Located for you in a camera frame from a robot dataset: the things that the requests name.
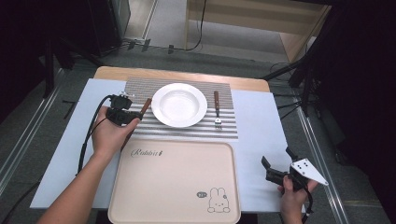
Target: black cable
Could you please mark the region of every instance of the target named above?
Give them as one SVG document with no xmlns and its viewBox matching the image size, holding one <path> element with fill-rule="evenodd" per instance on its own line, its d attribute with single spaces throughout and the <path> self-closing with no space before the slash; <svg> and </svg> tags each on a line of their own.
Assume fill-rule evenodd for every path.
<svg viewBox="0 0 396 224">
<path fill-rule="evenodd" d="M 30 193 L 32 192 L 35 188 L 38 187 L 38 185 L 40 185 L 41 183 L 41 179 L 43 178 L 43 175 L 40 176 L 37 181 L 33 184 L 32 187 L 30 187 L 18 200 L 17 202 L 14 204 L 14 206 L 12 206 L 11 210 L 9 210 L 9 212 L 7 213 L 6 217 L 3 219 L 3 221 L 1 222 L 2 224 L 9 224 L 10 220 L 12 218 L 12 216 L 14 215 L 15 210 L 17 209 L 17 207 L 20 205 L 20 203 L 23 201 L 23 199 Z"/>
<path fill-rule="evenodd" d="M 201 29 L 200 29 L 198 20 L 197 20 L 197 22 L 195 23 L 195 25 L 196 25 L 196 28 L 197 28 L 197 32 L 201 34 L 201 33 L 202 33 L 202 27 L 201 27 Z M 201 45 L 201 48 L 200 48 L 199 50 L 197 50 L 196 52 L 201 51 L 203 48 L 204 48 L 204 45 Z"/>
<path fill-rule="evenodd" d="M 301 105 L 297 105 L 296 107 L 294 107 L 291 111 L 289 111 L 287 114 L 285 114 L 284 116 L 282 116 L 280 119 L 282 120 L 283 118 L 285 118 L 287 115 L 291 114 L 295 109 L 297 109 L 298 107 L 300 107 Z"/>
<path fill-rule="evenodd" d="M 106 96 L 106 97 L 100 102 L 99 106 L 96 108 L 95 113 L 93 114 L 93 118 L 92 118 L 92 120 L 91 120 L 90 127 L 89 127 L 89 129 L 88 129 L 88 131 L 87 131 L 87 135 L 85 136 L 85 141 L 84 141 L 84 143 L 82 144 L 81 152 L 80 152 L 80 154 L 79 154 L 79 161 L 78 161 L 78 171 L 77 171 L 77 174 L 78 174 L 78 173 L 81 171 L 81 169 L 82 169 L 82 164 L 83 164 L 83 162 L 84 162 L 85 151 L 86 151 L 86 149 L 87 149 L 88 140 L 90 139 L 91 134 L 92 134 L 91 129 L 92 129 L 93 124 L 95 123 L 96 116 L 98 115 L 99 110 L 100 110 L 100 108 L 102 107 L 103 103 L 104 103 L 107 99 L 112 99 L 113 97 L 114 97 L 114 95 L 108 95 L 108 96 Z"/>
<path fill-rule="evenodd" d="M 190 50 L 196 49 L 198 47 L 198 45 L 201 44 L 201 40 L 202 40 L 202 25 L 204 24 L 205 9 L 206 9 L 206 0 L 204 1 L 204 8 L 202 9 L 202 18 L 201 18 L 201 27 L 200 27 L 201 31 L 200 31 L 200 34 L 199 34 L 199 40 L 198 40 L 197 44 L 192 49 L 186 49 L 186 51 L 190 51 Z"/>
<path fill-rule="evenodd" d="M 285 97 L 301 96 L 301 94 L 293 95 L 293 94 L 278 94 L 278 93 L 273 93 L 273 95 L 274 95 L 275 97 L 277 97 L 277 96 L 285 96 Z"/>
<path fill-rule="evenodd" d="M 277 65 L 279 65 L 279 64 L 285 64 L 286 66 L 285 67 L 288 67 L 288 66 L 290 66 L 290 63 L 274 63 L 271 67 L 270 67 L 270 74 L 272 73 L 272 69 L 274 68 L 274 66 L 277 66 Z M 278 77 L 276 77 L 276 80 L 279 80 L 279 81 L 288 81 L 288 80 L 286 80 L 286 79 L 280 79 L 280 78 L 278 78 Z"/>
<path fill-rule="evenodd" d="M 73 108 L 76 106 L 77 102 L 62 100 L 62 103 L 71 104 L 69 109 L 67 110 L 66 114 L 64 115 L 64 119 L 67 119 L 67 117 L 69 117 L 70 113 L 72 112 Z"/>
<path fill-rule="evenodd" d="M 124 47 L 128 47 L 130 42 L 127 42 L 128 44 L 121 44 L 120 46 L 114 48 L 114 49 L 110 49 L 108 51 L 103 52 L 104 54 L 100 57 L 100 58 L 105 58 L 108 55 L 110 55 L 112 52 L 116 51 L 117 49 L 122 49 Z"/>
<path fill-rule="evenodd" d="M 281 213 L 278 213 L 278 214 L 279 214 L 279 218 L 280 218 L 280 223 L 284 224 L 285 221 L 283 220 L 282 214 Z"/>
<path fill-rule="evenodd" d="M 289 175 L 289 177 L 296 181 L 299 185 L 301 185 L 303 187 L 303 189 L 306 192 L 306 195 L 308 196 L 308 201 L 309 201 L 309 205 L 305 210 L 305 215 L 303 216 L 302 222 L 303 224 L 306 222 L 306 220 L 308 219 L 308 217 L 314 213 L 314 211 L 312 211 L 312 204 L 314 203 L 314 199 L 312 198 L 312 194 L 311 192 L 309 192 L 307 185 L 303 184 L 298 178 L 295 178 L 293 175 Z"/>
<path fill-rule="evenodd" d="M 93 132 L 95 131 L 95 129 L 99 126 L 99 124 L 101 124 L 103 121 L 105 121 L 106 119 L 108 119 L 108 117 L 105 117 L 104 119 L 102 119 L 101 121 L 98 122 L 98 124 L 95 125 L 95 127 L 92 128 L 92 131 L 90 132 L 90 136 L 93 134 Z"/>
<path fill-rule="evenodd" d="M 308 101 L 307 104 L 308 105 L 314 105 L 317 102 L 318 102 L 318 100 L 311 100 L 311 101 Z M 282 108 L 289 107 L 289 106 L 292 106 L 292 105 L 302 105 L 302 104 L 303 104 L 303 101 L 297 101 L 297 102 L 294 102 L 294 103 L 288 104 L 288 105 L 279 105 L 276 108 L 277 109 L 282 109 Z"/>
<path fill-rule="evenodd" d="M 175 48 L 175 49 L 171 49 L 171 50 L 179 50 L 179 51 L 191 51 L 191 50 L 194 50 L 194 49 L 196 49 L 200 44 L 201 44 L 201 41 L 202 41 L 202 27 L 203 27 L 203 24 L 204 24 L 204 17 L 205 17 L 205 9 L 206 9 L 206 1 L 207 0 L 205 0 L 204 1 L 204 8 L 203 8 L 203 10 L 202 10 L 202 18 L 201 18 L 201 26 L 200 26 L 200 36 L 199 36 L 199 40 L 198 40 L 198 42 L 196 43 L 196 45 L 193 47 L 193 48 L 191 48 L 191 49 L 179 49 L 179 48 Z M 131 43 L 131 42 L 127 42 L 128 44 L 127 45 L 123 45 L 123 46 L 121 46 L 121 47 L 127 47 L 127 46 L 129 46 L 129 43 Z M 170 48 L 165 48 L 165 47 L 155 47 L 155 46 L 149 46 L 151 49 L 170 49 Z"/>
</svg>

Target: wooden handle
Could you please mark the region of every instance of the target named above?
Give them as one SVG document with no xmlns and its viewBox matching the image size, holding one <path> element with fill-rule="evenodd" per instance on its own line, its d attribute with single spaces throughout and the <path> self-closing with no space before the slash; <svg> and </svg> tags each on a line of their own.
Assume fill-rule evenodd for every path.
<svg viewBox="0 0 396 224">
<path fill-rule="evenodd" d="M 218 92 L 218 91 L 215 91 L 215 108 L 216 108 L 217 110 L 220 109 L 220 105 L 219 105 L 219 92 Z"/>
<path fill-rule="evenodd" d="M 130 133 L 128 133 L 128 135 L 126 136 L 126 138 L 124 140 L 124 143 L 122 144 L 121 151 L 125 148 L 126 144 L 128 143 L 128 141 L 131 138 L 133 133 L 134 133 L 134 129 Z"/>
<path fill-rule="evenodd" d="M 145 104 L 142 107 L 142 110 L 140 110 L 140 114 L 144 115 L 146 113 L 146 110 L 149 108 L 149 105 L 151 104 L 151 98 L 148 98 Z"/>
</svg>

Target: human hand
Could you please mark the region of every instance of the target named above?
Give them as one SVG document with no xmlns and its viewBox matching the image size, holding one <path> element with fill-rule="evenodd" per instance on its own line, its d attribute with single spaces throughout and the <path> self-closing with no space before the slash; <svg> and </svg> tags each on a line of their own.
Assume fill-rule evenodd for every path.
<svg viewBox="0 0 396 224">
<path fill-rule="evenodd" d="M 92 133 L 93 156 L 109 162 L 114 154 L 121 149 L 126 137 L 131 133 L 139 119 L 132 120 L 128 125 L 120 127 L 106 119 L 108 107 L 102 106 L 93 127 Z"/>
<path fill-rule="evenodd" d="M 317 186 L 318 182 L 309 180 L 307 188 L 312 192 Z M 278 186 L 279 191 L 285 191 L 281 199 L 280 212 L 285 219 L 285 223 L 301 223 L 301 209 L 306 201 L 307 194 L 305 190 L 293 190 L 293 182 L 286 175 L 283 177 L 283 187 Z"/>
</svg>

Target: human arm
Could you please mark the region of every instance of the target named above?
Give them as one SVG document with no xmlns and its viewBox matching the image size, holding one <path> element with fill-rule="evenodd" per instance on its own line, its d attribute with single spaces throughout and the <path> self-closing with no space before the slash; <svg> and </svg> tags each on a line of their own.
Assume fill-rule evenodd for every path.
<svg viewBox="0 0 396 224">
<path fill-rule="evenodd" d="M 307 189 L 312 192 L 317 186 L 318 182 L 309 180 Z M 284 219 L 285 224 L 300 224 L 302 223 L 301 209 L 306 200 L 307 194 L 305 190 L 293 190 L 293 182 L 286 175 L 283 177 L 283 187 L 279 186 L 278 190 L 285 191 L 281 199 L 280 213 Z"/>
<path fill-rule="evenodd" d="M 93 126 L 97 125 L 92 134 L 92 156 L 38 223 L 87 222 L 104 170 L 139 122 L 139 119 L 134 119 L 128 125 L 119 127 L 106 119 L 106 110 L 107 107 L 101 107 Z"/>
</svg>

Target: bunny illustration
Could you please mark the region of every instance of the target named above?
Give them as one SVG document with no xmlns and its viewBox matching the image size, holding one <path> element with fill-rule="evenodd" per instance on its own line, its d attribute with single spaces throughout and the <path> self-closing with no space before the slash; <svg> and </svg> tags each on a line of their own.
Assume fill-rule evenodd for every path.
<svg viewBox="0 0 396 224">
<path fill-rule="evenodd" d="M 228 213 L 230 212 L 230 208 L 228 207 L 228 199 L 225 194 L 225 189 L 212 189 L 210 190 L 210 200 L 209 200 L 209 208 L 207 211 L 209 213 Z"/>
</svg>

